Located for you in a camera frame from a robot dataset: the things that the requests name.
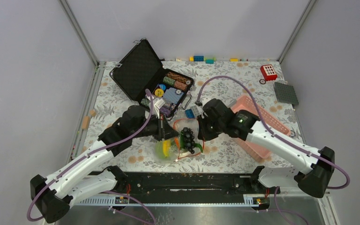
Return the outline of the blue toy brick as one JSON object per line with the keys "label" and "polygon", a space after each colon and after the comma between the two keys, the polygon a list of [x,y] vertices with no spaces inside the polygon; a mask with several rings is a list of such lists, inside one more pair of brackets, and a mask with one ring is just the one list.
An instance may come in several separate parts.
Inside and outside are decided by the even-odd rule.
{"label": "blue toy brick", "polygon": [[193,113],[193,111],[191,109],[187,109],[184,111],[185,115],[188,119],[194,119],[195,118],[195,114]]}

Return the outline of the green toy cabbage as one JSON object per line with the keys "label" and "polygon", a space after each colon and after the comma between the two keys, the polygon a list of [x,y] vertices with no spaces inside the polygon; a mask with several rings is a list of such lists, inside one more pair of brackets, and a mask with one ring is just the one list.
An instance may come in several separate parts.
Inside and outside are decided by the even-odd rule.
{"label": "green toy cabbage", "polygon": [[157,142],[157,144],[155,146],[155,154],[158,159],[166,159],[166,157],[164,157],[163,151],[162,151],[162,142],[163,141]]}

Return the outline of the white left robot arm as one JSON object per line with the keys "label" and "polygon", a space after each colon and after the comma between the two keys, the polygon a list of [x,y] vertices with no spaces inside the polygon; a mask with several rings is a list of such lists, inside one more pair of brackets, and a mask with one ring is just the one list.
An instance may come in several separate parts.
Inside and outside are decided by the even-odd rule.
{"label": "white left robot arm", "polygon": [[146,115],[143,107],[130,106],[84,153],[46,177],[37,174],[30,180],[32,202],[27,219],[54,223],[79,201],[105,191],[124,191],[127,181],[117,166],[94,178],[88,179],[87,175],[131,147],[135,138],[151,136],[166,141],[178,135],[165,116],[155,115],[155,109]]}

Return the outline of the yellow toy banana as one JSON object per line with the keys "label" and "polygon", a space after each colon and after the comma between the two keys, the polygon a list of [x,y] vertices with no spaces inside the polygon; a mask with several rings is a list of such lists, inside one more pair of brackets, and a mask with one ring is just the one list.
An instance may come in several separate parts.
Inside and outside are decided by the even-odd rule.
{"label": "yellow toy banana", "polygon": [[164,157],[169,157],[170,156],[170,148],[171,148],[171,141],[170,140],[164,140],[162,142],[162,151],[163,151],[163,155]]}

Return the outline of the clear zip bag orange zipper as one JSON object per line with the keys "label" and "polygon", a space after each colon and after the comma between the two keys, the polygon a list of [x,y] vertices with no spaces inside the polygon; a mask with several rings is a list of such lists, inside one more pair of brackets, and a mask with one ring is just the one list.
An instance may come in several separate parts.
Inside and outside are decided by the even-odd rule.
{"label": "clear zip bag orange zipper", "polygon": [[[179,119],[173,123],[175,131],[179,132],[177,137],[165,141],[159,141],[155,144],[154,156],[162,163],[166,162],[179,162],[186,158],[193,158],[201,155],[205,149],[205,142],[199,140],[198,130],[199,125],[197,119]],[[186,137],[182,131],[187,128],[193,133],[192,149],[186,148]]]}

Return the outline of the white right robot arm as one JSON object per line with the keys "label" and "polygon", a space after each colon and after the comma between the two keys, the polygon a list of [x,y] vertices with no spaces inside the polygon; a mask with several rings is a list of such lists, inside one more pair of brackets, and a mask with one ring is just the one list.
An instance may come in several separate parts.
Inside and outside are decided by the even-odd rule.
{"label": "white right robot arm", "polygon": [[335,170],[334,150],[302,144],[265,125],[249,111],[233,112],[216,98],[203,98],[196,104],[202,108],[202,114],[197,118],[198,139],[210,141],[226,134],[264,147],[291,164],[284,168],[257,167],[250,180],[254,192],[262,193],[273,187],[298,187],[312,197],[324,196]]}

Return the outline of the blue playing card deck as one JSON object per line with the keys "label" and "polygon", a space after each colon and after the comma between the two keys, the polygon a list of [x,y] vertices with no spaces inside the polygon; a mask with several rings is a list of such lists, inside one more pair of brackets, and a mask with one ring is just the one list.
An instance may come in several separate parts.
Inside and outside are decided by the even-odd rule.
{"label": "blue playing card deck", "polygon": [[180,104],[182,102],[184,92],[173,87],[168,88],[163,95],[163,99],[173,104]]}

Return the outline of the black poker chip case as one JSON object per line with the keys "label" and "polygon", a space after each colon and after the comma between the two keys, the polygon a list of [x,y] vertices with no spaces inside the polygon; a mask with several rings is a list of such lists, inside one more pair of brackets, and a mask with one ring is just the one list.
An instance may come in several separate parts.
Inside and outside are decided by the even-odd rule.
{"label": "black poker chip case", "polygon": [[110,71],[110,77],[131,100],[145,108],[148,108],[150,103],[145,93],[146,89],[155,98],[157,96],[154,95],[154,91],[157,88],[164,91],[170,87],[182,90],[184,96],[180,104],[173,104],[164,99],[165,104],[160,112],[168,118],[175,115],[195,83],[193,78],[165,68],[145,38],[135,41],[135,46]]}

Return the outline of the wooden block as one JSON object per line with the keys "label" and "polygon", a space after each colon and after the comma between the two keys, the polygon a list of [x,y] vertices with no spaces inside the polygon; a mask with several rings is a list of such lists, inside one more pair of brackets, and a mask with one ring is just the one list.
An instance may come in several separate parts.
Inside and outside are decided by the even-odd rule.
{"label": "wooden block", "polygon": [[86,130],[88,129],[90,124],[90,116],[84,116],[81,123],[81,129]]}

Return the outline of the grey toy brick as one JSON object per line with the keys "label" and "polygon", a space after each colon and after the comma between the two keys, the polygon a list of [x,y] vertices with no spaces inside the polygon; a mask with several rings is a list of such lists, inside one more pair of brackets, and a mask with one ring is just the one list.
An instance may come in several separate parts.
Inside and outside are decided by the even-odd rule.
{"label": "grey toy brick", "polygon": [[192,111],[192,114],[194,115],[195,118],[197,118],[202,114],[200,108],[196,105],[192,106],[190,110]]}

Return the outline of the poker chip right edge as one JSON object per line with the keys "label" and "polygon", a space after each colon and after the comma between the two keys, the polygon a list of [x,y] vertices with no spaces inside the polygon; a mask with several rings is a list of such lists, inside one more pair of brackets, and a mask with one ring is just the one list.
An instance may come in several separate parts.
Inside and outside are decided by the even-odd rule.
{"label": "poker chip right edge", "polygon": [[296,136],[296,133],[293,130],[291,130],[289,136],[293,138]]}

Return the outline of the blue brick at wall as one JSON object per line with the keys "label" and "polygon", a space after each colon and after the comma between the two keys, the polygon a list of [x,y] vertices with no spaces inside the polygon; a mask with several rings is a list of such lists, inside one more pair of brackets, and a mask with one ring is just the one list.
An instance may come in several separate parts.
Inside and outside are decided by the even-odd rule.
{"label": "blue brick at wall", "polygon": [[204,61],[204,56],[202,55],[194,55],[193,61]]}

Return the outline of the floral tablecloth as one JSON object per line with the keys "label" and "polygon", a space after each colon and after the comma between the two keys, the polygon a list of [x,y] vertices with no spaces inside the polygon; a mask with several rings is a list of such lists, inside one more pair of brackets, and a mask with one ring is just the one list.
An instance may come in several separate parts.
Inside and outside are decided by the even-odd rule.
{"label": "floral tablecloth", "polygon": [[[273,82],[259,83],[262,79],[260,67],[263,62],[217,61],[214,64],[206,64],[165,61],[163,65],[194,79],[195,83],[190,95],[185,99],[185,103],[189,106],[194,105],[199,90],[203,90],[204,98],[217,98],[226,105],[242,95],[252,94],[260,106],[296,133],[293,139],[302,142],[303,138],[293,106],[277,101]],[[93,114],[88,129],[83,131],[80,143],[73,150],[73,158],[86,151],[107,127],[110,127],[129,106],[134,104],[111,79],[109,73],[114,66],[113,61],[104,62],[98,74],[97,95],[91,107]],[[130,148],[111,161],[103,163],[98,169],[117,165],[127,172],[250,173],[258,166],[258,162],[225,134],[206,142],[201,155],[179,162],[158,161],[154,156],[155,144],[155,140],[151,137],[134,139]]]}

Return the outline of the green toy chili pepper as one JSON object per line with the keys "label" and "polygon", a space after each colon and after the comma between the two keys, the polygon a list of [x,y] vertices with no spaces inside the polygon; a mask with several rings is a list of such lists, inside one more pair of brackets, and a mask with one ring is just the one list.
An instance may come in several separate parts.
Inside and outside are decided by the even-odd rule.
{"label": "green toy chili pepper", "polygon": [[200,150],[201,153],[203,153],[203,146],[199,143],[195,144],[195,147],[198,148]]}

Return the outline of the dark toy grape bunch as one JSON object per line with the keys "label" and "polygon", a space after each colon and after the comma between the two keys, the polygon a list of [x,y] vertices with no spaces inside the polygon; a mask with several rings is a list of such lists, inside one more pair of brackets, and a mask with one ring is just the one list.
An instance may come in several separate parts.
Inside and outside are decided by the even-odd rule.
{"label": "dark toy grape bunch", "polygon": [[180,132],[180,148],[191,154],[195,154],[194,138],[194,132],[190,128],[184,127]]}

